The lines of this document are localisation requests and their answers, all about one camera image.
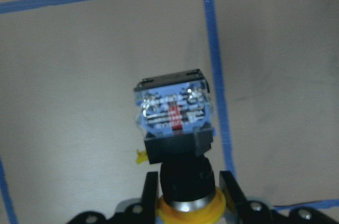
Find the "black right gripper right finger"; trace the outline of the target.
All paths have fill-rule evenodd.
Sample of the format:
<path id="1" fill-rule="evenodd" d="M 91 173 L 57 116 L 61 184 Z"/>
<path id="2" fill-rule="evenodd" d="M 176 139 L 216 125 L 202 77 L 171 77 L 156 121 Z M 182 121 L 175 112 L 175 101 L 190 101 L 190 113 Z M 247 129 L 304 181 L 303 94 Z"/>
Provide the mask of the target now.
<path id="1" fill-rule="evenodd" d="M 263 201 L 249 200 L 230 171 L 219 173 L 219 185 L 226 199 L 228 223 L 338 223 L 311 207 L 297 207 L 284 216 Z"/>

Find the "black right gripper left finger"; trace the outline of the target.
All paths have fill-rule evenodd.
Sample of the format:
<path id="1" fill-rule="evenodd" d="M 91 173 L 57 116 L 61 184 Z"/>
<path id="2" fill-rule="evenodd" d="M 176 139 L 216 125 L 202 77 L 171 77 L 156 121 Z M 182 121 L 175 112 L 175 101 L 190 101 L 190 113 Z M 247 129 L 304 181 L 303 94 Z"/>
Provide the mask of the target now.
<path id="1" fill-rule="evenodd" d="M 69 223 L 155 223 L 158 200 L 158 173 L 146 174 L 141 198 L 123 201 L 126 207 L 110 218 L 100 212 L 84 211 L 74 216 Z"/>

